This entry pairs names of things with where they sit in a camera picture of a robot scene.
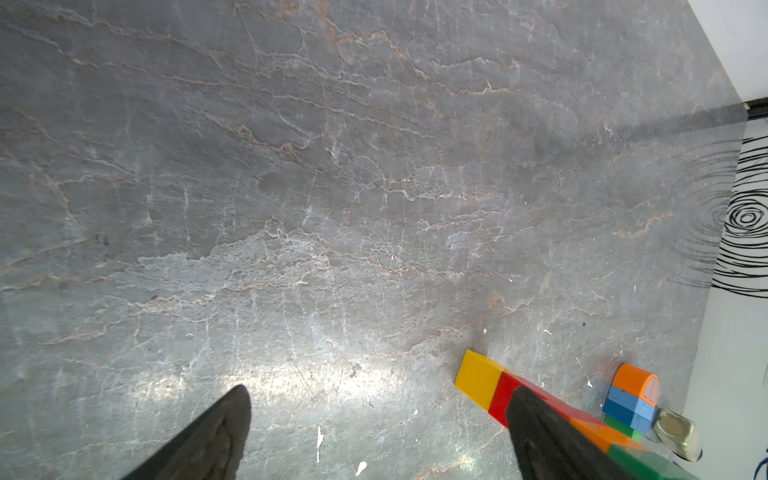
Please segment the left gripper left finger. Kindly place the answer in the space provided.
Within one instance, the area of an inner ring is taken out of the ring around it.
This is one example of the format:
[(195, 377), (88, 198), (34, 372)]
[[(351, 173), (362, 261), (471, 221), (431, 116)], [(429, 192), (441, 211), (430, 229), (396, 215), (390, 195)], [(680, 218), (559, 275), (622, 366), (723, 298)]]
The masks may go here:
[(230, 389), (128, 479), (234, 479), (251, 423), (247, 388)]

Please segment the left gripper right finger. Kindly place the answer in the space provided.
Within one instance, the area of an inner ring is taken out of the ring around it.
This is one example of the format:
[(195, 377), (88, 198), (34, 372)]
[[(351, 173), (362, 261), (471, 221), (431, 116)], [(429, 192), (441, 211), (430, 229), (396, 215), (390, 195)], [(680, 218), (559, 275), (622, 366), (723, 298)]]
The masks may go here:
[(512, 393), (506, 419), (525, 480), (633, 478), (526, 386)]

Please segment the orange long lego brick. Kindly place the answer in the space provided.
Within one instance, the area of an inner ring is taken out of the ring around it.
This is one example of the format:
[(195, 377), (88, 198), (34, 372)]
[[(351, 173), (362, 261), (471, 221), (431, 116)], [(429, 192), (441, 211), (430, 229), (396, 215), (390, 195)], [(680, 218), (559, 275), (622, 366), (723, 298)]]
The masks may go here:
[(607, 453), (614, 445), (625, 449), (648, 451), (648, 448), (640, 443), (603, 423), (595, 423), (576, 418), (571, 418), (569, 422), (605, 453)]

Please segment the small red lego brick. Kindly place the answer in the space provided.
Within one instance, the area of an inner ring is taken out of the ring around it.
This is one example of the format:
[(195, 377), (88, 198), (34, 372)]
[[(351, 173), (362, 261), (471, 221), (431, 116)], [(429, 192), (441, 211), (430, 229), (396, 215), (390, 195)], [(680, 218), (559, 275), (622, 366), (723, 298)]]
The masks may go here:
[(488, 408), (489, 415), (504, 428), (508, 427), (506, 411), (512, 394), (522, 386), (520, 379), (508, 372), (502, 372)]

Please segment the green tall lego brick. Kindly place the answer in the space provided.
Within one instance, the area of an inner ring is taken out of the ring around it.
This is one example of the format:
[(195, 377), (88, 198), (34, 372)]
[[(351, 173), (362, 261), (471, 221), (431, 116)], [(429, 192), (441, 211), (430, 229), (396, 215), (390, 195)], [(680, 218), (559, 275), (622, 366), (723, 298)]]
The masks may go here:
[(611, 428), (615, 429), (616, 431), (618, 431), (618, 432), (622, 433), (623, 435), (629, 437), (630, 439), (632, 439), (635, 442), (640, 443), (642, 441), (643, 435), (642, 435), (641, 432), (628, 427), (627, 425), (625, 425), (621, 421), (616, 420), (615, 418), (613, 418), (613, 417), (611, 417), (609, 415), (605, 415), (604, 416), (603, 422), (606, 425), (610, 426)]

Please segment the green lego plate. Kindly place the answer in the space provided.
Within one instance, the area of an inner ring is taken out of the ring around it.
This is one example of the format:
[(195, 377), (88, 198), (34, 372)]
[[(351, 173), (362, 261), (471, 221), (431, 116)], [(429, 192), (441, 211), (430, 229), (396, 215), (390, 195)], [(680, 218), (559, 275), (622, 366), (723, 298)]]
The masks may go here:
[(697, 476), (651, 451), (612, 445), (608, 456), (635, 479), (698, 480)]

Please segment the light blue lego brick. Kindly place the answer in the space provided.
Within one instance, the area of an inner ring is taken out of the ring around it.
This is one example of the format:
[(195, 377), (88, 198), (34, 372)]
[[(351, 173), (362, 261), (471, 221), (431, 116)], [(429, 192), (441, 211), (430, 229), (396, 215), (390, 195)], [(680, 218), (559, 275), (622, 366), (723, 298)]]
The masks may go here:
[(631, 393), (611, 386), (603, 412), (625, 427), (645, 435), (651, 428), (655, 407)]

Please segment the yellow square lego brick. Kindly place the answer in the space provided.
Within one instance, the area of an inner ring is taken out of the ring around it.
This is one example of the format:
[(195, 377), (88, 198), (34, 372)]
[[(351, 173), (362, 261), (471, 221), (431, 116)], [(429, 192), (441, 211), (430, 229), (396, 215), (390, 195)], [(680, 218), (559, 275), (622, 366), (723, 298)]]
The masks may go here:
[(467, 349), (454, 385), (483, 410), (488, 411), (503, 372), (506, 372), (506, 369), (497, 362)]

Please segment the orange round lego piece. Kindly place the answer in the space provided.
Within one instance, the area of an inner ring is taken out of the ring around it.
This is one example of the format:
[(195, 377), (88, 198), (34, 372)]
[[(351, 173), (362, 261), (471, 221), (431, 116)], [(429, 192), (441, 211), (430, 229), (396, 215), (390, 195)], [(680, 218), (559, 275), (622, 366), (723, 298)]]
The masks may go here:
[(652, 406), (657, 405), (661, 393), (661, 382), (656, 374), (629, 363), (619, 366), (612, 385)]

